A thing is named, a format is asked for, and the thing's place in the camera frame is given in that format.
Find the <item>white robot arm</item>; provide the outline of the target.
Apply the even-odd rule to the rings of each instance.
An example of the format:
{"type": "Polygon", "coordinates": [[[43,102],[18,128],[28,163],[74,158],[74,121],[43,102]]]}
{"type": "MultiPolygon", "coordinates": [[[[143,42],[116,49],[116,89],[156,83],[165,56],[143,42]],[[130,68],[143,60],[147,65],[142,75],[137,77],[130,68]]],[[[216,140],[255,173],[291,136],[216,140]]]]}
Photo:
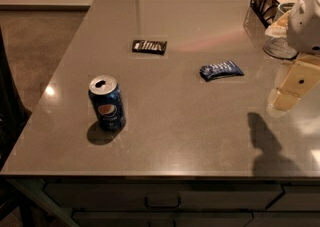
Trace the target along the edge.
{"type": "Polygon", "coordinates": [[[281,65],[268,98],[268,113],[282,117],[320,82],[320,0],[298,0],[265,34],[285,38],[298,53],[281,65]]]}

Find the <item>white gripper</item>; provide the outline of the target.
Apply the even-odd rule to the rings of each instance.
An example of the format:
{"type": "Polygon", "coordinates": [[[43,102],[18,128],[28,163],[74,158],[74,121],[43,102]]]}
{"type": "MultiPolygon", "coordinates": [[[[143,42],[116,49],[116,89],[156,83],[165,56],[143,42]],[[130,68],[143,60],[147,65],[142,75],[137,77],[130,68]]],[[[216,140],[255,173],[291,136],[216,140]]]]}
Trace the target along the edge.
{"type": "Polygon", "coordinates": [[[268,97],[267,112],[270,116],[285,116],[308,92],[320,82],[320,57],[299,55],[292,63],[284,64],[276,88],[268,97]]]}

